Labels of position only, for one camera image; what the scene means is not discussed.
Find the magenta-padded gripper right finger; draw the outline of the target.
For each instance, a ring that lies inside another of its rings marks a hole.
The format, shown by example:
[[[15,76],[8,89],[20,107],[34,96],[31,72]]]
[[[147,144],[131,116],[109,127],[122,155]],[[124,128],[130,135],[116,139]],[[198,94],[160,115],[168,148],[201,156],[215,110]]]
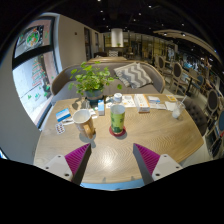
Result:
[[[168,154],[159,155],[137,143],[133,144],[133,154],[145,185],[182,169]]]

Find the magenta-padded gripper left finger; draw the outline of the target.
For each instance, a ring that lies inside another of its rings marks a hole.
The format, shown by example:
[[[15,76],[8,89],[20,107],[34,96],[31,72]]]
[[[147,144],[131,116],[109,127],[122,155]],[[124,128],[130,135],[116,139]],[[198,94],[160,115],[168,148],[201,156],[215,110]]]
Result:
[[[67,155],[56,155],[44,166],[44,170],[65,180],[80,185],[91,155],[91,144],[87,143]]]

